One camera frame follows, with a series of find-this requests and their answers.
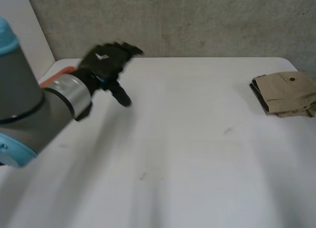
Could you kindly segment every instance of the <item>gray wall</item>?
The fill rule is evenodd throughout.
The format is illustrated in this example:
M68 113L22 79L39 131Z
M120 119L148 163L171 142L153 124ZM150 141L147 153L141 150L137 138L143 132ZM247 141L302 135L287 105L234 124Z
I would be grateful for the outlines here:
M126 41L147 57L252 57L316 66L316 0L30 0L56 59Z

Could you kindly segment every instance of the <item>white table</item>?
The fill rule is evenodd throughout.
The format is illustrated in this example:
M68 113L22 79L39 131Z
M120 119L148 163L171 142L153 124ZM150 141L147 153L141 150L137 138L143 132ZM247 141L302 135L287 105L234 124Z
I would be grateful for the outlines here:
M61 60L47 78L79 60ZM248 84L281 58L142 58L24 169L1 228L316 227L316 120L267 116Z

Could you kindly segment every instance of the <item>khaki fabric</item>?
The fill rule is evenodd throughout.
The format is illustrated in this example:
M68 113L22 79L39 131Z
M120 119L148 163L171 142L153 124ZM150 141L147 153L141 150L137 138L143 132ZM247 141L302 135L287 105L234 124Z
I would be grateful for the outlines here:
M270 114L315 116L316 84L300 72L258 76L250 87L263 109Z

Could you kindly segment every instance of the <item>light blue joint cap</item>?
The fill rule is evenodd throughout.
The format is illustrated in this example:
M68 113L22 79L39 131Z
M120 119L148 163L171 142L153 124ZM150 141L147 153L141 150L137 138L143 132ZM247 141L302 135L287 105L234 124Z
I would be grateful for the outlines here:
M37 153L3 133L0 133L0 162L13 167L23 167L37 157Z
M0 55L8 54L19 46L19 40L9 23L0 17Z

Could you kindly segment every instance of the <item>silver metal ring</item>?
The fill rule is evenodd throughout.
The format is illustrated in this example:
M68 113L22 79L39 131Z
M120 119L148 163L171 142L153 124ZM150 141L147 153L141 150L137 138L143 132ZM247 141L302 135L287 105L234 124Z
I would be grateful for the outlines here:
M79 116L91 103L91 95L85 84L77 77L62 74L47 86L62 94L74 108L74 118Z

